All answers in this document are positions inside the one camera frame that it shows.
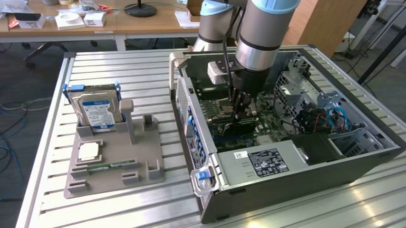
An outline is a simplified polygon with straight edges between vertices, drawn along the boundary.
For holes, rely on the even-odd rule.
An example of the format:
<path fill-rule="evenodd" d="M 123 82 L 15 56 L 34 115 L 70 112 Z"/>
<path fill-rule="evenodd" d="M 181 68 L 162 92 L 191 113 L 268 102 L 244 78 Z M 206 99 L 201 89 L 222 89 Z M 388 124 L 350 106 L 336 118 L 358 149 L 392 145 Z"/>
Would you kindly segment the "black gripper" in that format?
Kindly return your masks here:
<path fill-rule="evenodd" d="M 242 69 L 234 72 L 233 86 L 250 95 L 258 95 L 264 91 L 270 68 L 264 71 Z"/>

